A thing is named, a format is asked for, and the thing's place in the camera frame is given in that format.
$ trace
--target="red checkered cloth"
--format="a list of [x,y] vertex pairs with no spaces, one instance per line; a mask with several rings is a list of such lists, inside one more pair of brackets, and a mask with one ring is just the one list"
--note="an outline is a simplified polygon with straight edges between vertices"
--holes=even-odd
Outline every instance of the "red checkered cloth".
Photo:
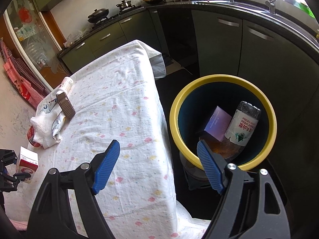
[[7,50],[3,50],[2,52],[4,54],[4,60],[6,60],[3,67],[7,72],[11,82],[17,88],[22,97],[25,98],[36,109],[44,97],[32,88],[31,83],[28,80],[19,75],[18,71],[14,68]]
[[10,59],[11,63],[13,64],[14,68],[17,70],[19,75],[21,75],[26,80],[28,80],[32,88],[35,89],[39,94],[46,96],[44,92],[44,89],[45,89],[44,85],[38,80],[38,78],[34,75],[31,69],[25,64],[25,62],[20,58],[15,59],[12,56],[11,51],[7,48],[7,46],[5,45],[3,41],[0,41],[0,47],[1,47],[3,58],[4,58],[4,62],[6,63],[7,60]]

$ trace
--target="milk carton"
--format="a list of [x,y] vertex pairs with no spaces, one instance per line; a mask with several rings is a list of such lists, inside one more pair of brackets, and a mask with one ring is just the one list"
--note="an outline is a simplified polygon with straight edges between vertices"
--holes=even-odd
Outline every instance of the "milk carton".
[[26,178],[24,182],[31,183],[31,179],[38,166],[38,154],[21,147],[16,163],[16,173],[30,173],[31,175],[31,177]]

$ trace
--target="metal screw head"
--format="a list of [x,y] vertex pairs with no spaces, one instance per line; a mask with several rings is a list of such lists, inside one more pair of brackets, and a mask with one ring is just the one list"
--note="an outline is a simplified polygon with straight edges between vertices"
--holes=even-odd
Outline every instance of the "metal screw head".
[[230,169],[230,170],[235,170],[236,169],[236,164],[227,164],[227,168]]
[[262,175],[267,175],[268,174],[268,171],[266,169],[260,169],[260,173]]
[[51,174],[51,175],[56,174],[56,169],[55,168],[51,168],[49,170],[49,174]]
[[81,169],[82,170],[86,170],[86,169],[88,169],[90,167],[90,164],[88,164],[88,163],[83,163],[83,164],[81,164]]

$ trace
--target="purple box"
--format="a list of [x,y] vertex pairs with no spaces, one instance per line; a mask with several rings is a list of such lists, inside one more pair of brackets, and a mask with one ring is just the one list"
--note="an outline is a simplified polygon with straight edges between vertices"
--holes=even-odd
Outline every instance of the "purple box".
[[232,117],[217,106],[204,128],[202,136],[206,137],[206,139],[211,138],[211,142],[220,142],[231,120]]

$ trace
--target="cooking pot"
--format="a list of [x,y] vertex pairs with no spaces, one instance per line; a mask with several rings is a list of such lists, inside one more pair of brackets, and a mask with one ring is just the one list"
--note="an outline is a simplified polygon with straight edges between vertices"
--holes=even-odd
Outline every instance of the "cooking pot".
[[131,4],[131,1],[126,2],[125,0],[123,0],[122,3],[119,3],[116,6],[119,7],[120,10],[123,10],[123,9],[128,8],[128,7],[132,7],[132,4]]
[[157,4],[162,2],[163,0],[143,0],[144,2],[148,3],[148,4]]
[[105,8],[102,8],[100,10],[95,9],[94,12],[91,15],[88,16],[89,19],[87,21],[89,23],[96,23],[99,20],[102,20],[103,18],[106,18],[108,13],[109,13],[109,10],[105,9]]

